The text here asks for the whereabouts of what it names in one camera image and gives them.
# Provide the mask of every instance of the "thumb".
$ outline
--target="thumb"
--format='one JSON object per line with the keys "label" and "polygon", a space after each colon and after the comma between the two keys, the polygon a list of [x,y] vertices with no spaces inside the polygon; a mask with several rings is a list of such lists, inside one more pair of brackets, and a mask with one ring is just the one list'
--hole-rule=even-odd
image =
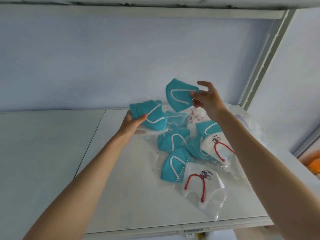
{"label": "thumb", "polygon": [[200,101],[201,102],[201,100],[202,100],[202,97],[203,96],[201,96],[199,93],[197,93],[197,92],[190,92],[190,96],[193,98],[193,99],[196,99],[196,100],[198,100],[198,101]]}
{"label": "thumb", "polygon": [[140,118],[138,118],[136,120],[137,124],[141,124],[142,122],[144,122],[147,119],[148,115],[145,113],[143,114]]}

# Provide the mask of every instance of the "hand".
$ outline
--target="hand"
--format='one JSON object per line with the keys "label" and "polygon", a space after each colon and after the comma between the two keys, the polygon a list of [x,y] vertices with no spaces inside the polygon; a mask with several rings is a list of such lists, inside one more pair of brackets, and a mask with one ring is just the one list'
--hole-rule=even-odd
{"label": "hand", "polygon": [[147,117],[148,117],[148,115],[145,113],[140,118],[135,120],[131,116],[131,111],[128,110],[126,116],[124,117],[124,119],[122,121],[120,129],[118,130],[118,132],[114,136],[121,138],[122,142],[123,142],[123,146],[126,146],[129,143],[130,138],[134,134],[143,134],[144,133],[144,131],[137,130],[137,128],[142,122],[144,122],[146,120]]}
{"label": "hand", "polygon": [[209,118],[217,121],[219,114],[227,110],[218,91],[214,88],[213,84],[208,81],[198,81],[197,84],[207,87],[208,91],[200,90],[199,93],[190,92],[194,107],[204,108]]}

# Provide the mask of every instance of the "barcode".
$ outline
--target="barcode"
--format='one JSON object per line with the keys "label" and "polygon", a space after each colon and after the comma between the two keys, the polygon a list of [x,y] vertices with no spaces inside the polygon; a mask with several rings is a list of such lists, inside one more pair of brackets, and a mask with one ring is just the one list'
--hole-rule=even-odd
{"label": "barcode", "polygon": [[192,229],[192,230],[184,230],[184,232],[201,232],[201,231],[203,231],[203,228]]}

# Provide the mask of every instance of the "face mask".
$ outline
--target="face mask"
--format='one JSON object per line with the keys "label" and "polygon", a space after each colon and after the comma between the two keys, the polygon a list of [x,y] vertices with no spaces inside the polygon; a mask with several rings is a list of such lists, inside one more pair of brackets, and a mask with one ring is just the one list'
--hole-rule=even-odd
{"label": "face mask", "polygon": [[198,133],[203,138],[206,138],[207,136],[209,136],[209,135],[211,135],[213,133],[217,133],[217,132],[221,132],[222,131],[222,129],[220,128],[218,123],[216,123],[216,122],[214,122],[212,120],[196,123],[196,128],[197,128]]}
{"label": "face mask", "polygon": [[183,175],[180,175],[180,173],[184,169],[189,158],[190,153],[187,149],[182,148],[174,150],[167,157],[166,161],[162,166],[161,179],[171,183],[182,182]]}
{"label": "face mask", "polygon": [[235,154],[223,132],[214,133],[204,139],[201,149],[226,166],[230,165],[228,157]]}
{"label": "face mask", "polygon": [[143,114],[147,114],[147,119],[141,124],[149,129],[162,131],[166,127],[167,116],[164,112],[162,112],[161,100],[148,100],[143,103],[130,104],[130,111],[132,118],[135,120],[137,120]]}
{"label": "face mask", "polygon": [[199,92],[199,88],[175,78],[165,87],[168,103],[174,111],[177,112],[185,110],[193,105],[190,92]]}
{"label": "face mask", "polygon": [[194,162],[186,164],[182,186],[182,194],[185,197],[191,192],[198,195],[199,208],[205,208],[216,191],[225,187],[215,171]]}
{"label": "face mask", "polygon": [[198,159],[205,159],[205,160],[215,160],[212,156],[210,156],[208,153],[204,152],[200,145],[203,141],[203,137],[201,137],[199,134],[186,145],[186,149],[195,157]]}
{"label": "face mask", "polygon": [[176,128],[173,131],[163,133],[158,137],[158,148],[162,151],[174,151],[187,145],[186,138],[190,136],[190,130]]}
{"label": "face mask", "polygon": [[187,113],[179,113],[179,112],[174,112],[167,110],[166,111],[166,116],[167,116],[167,125],[168,128],[174,129],[175,127],[186,127],[186,118],[188,117]]}

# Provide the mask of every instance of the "red ear loop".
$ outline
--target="red ear loop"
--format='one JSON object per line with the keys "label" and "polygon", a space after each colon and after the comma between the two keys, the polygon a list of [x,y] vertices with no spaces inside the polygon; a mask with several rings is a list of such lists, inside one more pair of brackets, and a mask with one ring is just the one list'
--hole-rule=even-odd
{"label": "red ear loop", "polygon": [[224,144],[224,143],[222,143],[222,142],[216,142],[216,143],[214,144],[214,150],[215,150],[216,154],[218,155],[218,157],[221,159],[221,161],[225,162],[226,160],[223,159],[223,158],[219,155],[219,153],[218,153],[218,151],[217,151],[217,149],[216,149],[216,146],[217,146],[218,144],[224,145],[224,146],[225,146],[226,148],[228,148],[231,152],[233,152],[233,154],[235,154],[235,152],[234,152],[229,146],[227,146],[226,144]]}
{"label": "red ear loop", "polygon": [[205,189],[206,189],[206,183],[205,183],[205,180],[203,179],[203,177],[201,177],[200,175],[198,174],[191,174],[188,178],[188,181],[186,182],[186,186],[184,187],[185,190],[187,190],[188,188],[188,184],[189,184],[189,181],[191,179],[192,176],[198,176],[199,178],[202,179],[202,182],[203,182],[203,190],[202,190],[202,198],[201,198],[201,202],[203,203],[205,201]]}

